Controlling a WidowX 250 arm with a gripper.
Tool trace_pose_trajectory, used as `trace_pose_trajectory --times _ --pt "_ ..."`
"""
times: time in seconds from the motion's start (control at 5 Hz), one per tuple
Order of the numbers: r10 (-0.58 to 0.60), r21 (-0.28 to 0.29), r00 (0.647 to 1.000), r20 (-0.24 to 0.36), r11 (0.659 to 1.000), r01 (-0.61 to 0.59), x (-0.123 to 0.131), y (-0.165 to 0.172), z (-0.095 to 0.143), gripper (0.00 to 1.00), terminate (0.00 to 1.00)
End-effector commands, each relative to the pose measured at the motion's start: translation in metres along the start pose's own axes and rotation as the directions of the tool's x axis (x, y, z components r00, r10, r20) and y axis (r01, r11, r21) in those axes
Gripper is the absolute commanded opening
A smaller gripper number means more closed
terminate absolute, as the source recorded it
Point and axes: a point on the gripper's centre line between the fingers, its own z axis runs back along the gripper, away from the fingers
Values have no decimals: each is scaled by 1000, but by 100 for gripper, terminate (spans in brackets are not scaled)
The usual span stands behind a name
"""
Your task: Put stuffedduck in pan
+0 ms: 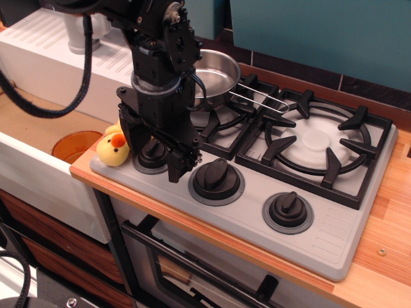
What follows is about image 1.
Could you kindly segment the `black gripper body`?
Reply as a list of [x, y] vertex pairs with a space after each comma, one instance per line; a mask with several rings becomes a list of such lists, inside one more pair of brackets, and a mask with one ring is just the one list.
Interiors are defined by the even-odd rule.
[[116, 94], [121, 100], [119, 112], [127, 110], [138, 116], [152, 137], [161, 141], [170, 151], [200, 151], [202, 140], [183, 102], [185, 92], [173, 90], [167, 94], [153, 95], [130, 87], [119, 87]]

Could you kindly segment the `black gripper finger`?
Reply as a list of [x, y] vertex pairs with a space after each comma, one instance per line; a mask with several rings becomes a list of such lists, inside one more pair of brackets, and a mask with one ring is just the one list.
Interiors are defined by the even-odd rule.
[[143, 146], [151, 141], [152, 135], [149, 129], [138, 116], [127, 110], [121, 110], [119, 112], [119, 122], [132, 153], [139, 153]]
[[198, 150], [191, 153], [183, 153], [174, 149], [168, 153], [168, 179], [171, 183], [178, 183], [187, 172], [192, 171], [202, 161], [202, 154]]

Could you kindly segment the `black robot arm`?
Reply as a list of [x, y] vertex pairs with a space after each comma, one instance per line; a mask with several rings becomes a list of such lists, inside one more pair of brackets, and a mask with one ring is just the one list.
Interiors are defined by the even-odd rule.
[[132, 53], [132, 87], [118, 89], [119, 121], [128, 146], [140, 152], [152, 138], [167, 150], [169, 181], [177, 183], [200, 159], [202, 140], [193, 126], [195, 38], [183, 1], [52, 1], [73, 15], [100, 13], [121, 29]]

